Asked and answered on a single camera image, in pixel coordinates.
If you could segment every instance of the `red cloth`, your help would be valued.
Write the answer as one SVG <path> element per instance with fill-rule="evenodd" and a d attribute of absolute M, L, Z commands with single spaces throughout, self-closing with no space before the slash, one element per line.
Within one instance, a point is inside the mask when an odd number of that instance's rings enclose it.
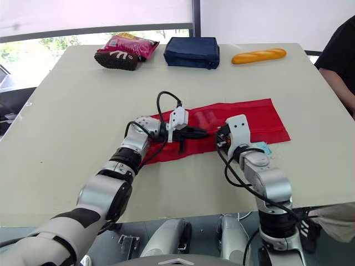
<path fill-rule="evenodd" d="M 246 115 L 251 132 L 251 142 L 264 141 L 271 144 L 290 140 L 271 99 L 234 104 L 218 103 L 187 111 L 189 112 L 188 125 L 206 129 L 210 136 L 197 140 L 185 140 L 182 154 L 179 153 L 178 142 L 167 143 L 164 149 L 149 163 L 172 161 L 192 154 L 215 151 L 214 133 L 217 131 L 217 127 L 225 125 L 227 118 L 241 114 Z M 163 113 L 164 121 L 169 122 L 170 113 L 171 111 Z M 146 158 L 151 156 L 160 145 L 153 143 Z"/>

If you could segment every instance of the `shoe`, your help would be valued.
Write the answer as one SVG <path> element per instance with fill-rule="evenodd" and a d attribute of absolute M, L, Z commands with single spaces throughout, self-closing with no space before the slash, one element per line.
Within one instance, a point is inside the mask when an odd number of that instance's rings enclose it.
<path fill-rule="evenodd" d="M 303 219 L 299 225 L 302 248 L 306 253 L 313 254 L 317 249 L 317 240 L 321 235 L 322 227 L 311 219 Z"/>
<path fill-rule="evenodd" d="M 80 266 L 92 266 L 91 258 L 85 255 L 80 261 Z"/>
<path fill-rule="evenodd" d="M 95 60 L 105 68 L 117 68 L 133 71 L 137 67 L 138 56 L 133 53 L 113 51 L 97 52 Z"/>

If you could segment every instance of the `baguette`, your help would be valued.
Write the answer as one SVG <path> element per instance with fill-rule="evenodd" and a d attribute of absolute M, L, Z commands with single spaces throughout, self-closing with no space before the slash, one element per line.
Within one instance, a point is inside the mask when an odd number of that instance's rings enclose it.
<path fill-rule="evenodd" d="M 232 58 L 233 64 L 245 64 L 263 60 L 278 59 L 286 56 L 286 51 L 281 48 L 236 54 Z"/>

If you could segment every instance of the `blue bag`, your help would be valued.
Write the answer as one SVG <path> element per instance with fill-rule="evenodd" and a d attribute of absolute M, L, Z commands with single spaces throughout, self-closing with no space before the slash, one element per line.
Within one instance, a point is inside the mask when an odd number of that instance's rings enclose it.
<path fill-rule="evenodd" d="M 216 69 L 220 63 L 220 48 L 214 37 L 172 37 L 164 58 L 170 66 Z"/>

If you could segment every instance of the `snack bag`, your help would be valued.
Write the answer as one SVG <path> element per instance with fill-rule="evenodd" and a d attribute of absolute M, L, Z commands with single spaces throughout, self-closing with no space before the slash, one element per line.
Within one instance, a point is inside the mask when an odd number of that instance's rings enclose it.
<path fill-rule="evenodd" d="M 98 52 L 113 52 L 116 50 L 134 53 L 140 61 L 145 61 L 151 57 L 159 42 L 133 36 L 127 32 L 112 36 L 107 44 Z"/>

